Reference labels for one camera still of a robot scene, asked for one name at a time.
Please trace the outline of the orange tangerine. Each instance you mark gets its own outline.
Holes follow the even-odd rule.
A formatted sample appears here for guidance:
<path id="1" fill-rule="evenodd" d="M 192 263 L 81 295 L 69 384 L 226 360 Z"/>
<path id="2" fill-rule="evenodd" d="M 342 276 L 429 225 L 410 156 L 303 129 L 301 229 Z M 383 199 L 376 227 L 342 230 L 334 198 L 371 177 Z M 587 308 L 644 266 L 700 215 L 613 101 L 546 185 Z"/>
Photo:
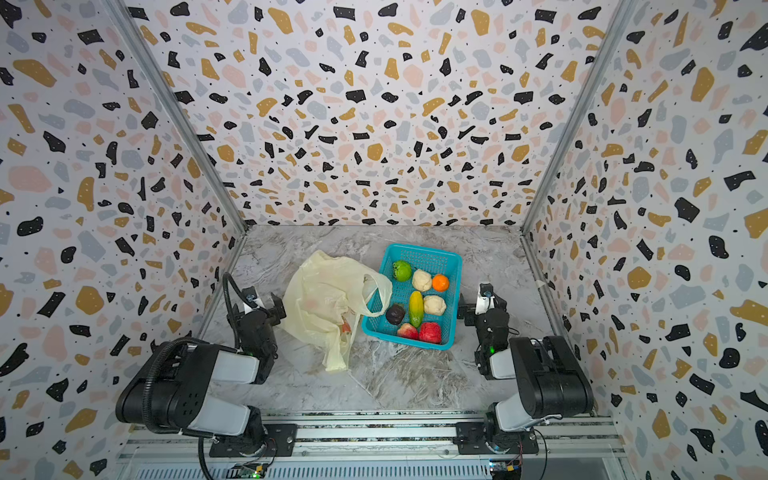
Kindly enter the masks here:
<path id="1" fill-rule="evenodd" d="M 431 288 L 437 292 L 445 292 L 450 287 L 450 280 L 443 274 L 437 274 L 432 277 Z"/>

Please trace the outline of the yellow mango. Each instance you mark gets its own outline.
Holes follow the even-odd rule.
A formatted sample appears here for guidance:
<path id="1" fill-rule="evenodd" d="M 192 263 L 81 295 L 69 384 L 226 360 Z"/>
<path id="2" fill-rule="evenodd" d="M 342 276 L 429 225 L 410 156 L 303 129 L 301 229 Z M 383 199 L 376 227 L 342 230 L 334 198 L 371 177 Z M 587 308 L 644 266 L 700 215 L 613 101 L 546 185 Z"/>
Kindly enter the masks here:
<path id="1" fill-rule="evenodd" d="M 409 298 L 409 323 L 416 328 L 419 328 L 424 320 L 423 299 L 422 292 L 418 290 L 414 290 Z"/>

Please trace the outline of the translucent yellowish plastic bag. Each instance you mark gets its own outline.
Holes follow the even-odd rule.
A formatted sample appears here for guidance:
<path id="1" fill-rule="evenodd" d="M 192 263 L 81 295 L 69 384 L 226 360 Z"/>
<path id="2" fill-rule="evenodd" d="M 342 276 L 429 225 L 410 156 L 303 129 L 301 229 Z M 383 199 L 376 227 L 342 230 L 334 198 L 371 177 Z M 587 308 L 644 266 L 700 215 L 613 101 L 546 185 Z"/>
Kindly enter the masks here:
<path id="1" fill-rule="evenodd" d="M 352 258 L 317 250 L 289 282 L 280 328 L 322 350 L 326 371 L 345 371 L 359 322 L 383 315 L 392 293 L 385 275 Z"/>

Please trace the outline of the pink peach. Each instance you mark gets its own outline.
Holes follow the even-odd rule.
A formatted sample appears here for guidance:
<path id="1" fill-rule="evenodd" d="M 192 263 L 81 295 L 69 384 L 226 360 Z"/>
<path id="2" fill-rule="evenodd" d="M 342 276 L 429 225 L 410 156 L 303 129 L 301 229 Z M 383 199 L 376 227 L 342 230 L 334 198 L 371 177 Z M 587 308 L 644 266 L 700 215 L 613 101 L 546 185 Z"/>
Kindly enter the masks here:
<path id="1" fill-rule="evenodd" d="M 416 327 L 410 323 L 404 323 L 397 330 L 397 336 L 404 339 L 418 340 L 420 338 L 419 331 Z"/>

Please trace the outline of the dark purple fruit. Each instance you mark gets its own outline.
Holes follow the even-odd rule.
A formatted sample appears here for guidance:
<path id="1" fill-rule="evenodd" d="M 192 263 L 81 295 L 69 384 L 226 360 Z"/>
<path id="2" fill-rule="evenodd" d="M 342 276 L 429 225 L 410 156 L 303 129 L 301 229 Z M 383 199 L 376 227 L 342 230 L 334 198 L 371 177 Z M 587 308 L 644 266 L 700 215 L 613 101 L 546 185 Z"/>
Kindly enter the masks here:
<path id="1" fill-rule="evenodd" d="M 405 308 L 400 304 L 393 304 L 385 312 L 386 320 L 392 325 L 400 325 L 406 316 Z"/>

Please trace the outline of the green round fruit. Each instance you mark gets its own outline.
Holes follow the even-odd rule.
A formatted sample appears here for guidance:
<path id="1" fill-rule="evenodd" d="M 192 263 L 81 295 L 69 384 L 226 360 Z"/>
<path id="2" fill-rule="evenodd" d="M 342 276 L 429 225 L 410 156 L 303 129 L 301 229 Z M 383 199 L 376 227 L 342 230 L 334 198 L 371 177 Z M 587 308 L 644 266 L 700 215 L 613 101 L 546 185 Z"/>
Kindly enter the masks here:
<path id="1" fill-rule="evenodd" d="M 397 260 L 393 263 L 393 277 L 398 282 L 407 282 L 413 275 L 412 266 L 404 261 Z"/>

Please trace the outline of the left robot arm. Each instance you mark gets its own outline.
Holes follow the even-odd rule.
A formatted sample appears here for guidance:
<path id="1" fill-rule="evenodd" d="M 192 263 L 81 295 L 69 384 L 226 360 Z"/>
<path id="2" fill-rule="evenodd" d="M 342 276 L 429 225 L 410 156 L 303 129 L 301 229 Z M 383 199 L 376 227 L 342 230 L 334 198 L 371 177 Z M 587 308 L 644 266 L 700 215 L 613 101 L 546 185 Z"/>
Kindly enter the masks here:
<path id="1" fill-rule="evenodd" d="M 209 392 L 213 382 L 265 383 L 278 357 L 273 328 L 285 318 L 280 302 L 228 315 L 238 347 L 181 337 L 158 346 L 120 394 L 118 421 L 155 434 L 264 442 L 258 408 L 234 404 Z"/>

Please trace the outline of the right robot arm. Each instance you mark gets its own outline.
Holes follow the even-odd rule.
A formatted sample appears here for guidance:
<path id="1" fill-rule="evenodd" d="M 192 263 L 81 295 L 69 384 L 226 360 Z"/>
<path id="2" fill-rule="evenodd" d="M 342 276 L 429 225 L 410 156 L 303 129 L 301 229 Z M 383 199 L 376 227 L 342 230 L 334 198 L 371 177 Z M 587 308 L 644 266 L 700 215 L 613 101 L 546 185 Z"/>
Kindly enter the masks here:
<path id="1" fill-rule="evenodd" d="M 565 338 L 513 336 L 509 319 L 506 310 L 490 308 L 472 321 L 479 340 L 479 373 L 517 385 L 515 394 L 489 408 L 487 434 L 526 431 L 548 420 L 591 412 L 592 389 Z"/>

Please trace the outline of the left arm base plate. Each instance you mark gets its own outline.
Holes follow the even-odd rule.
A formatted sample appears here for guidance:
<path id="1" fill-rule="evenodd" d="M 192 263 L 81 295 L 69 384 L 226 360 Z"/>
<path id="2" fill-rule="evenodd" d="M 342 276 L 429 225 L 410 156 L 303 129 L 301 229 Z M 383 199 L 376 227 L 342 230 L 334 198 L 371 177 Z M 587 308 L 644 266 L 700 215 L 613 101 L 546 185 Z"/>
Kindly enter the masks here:
<path id="1" fill-rule="evenodd" d="M 295 423 L 267 423 L 251 435 L 221 437 L 214 442 L 208 455 L 212 458 L 273 458 L 290 457 L 297 438 Z"/>

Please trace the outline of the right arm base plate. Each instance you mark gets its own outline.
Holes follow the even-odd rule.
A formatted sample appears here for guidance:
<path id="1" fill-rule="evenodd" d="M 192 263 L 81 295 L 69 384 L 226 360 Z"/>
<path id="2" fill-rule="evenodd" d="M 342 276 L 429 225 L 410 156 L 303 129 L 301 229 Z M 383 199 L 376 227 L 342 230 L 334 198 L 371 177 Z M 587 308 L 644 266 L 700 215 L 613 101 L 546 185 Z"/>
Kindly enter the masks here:
<path id="1" fill-rule="evenodd" d="M 535 434 L 504 432 L 486 422 L 459 422 L 453 443 L 460 455 L 532 455 L 539 452 Z"/>

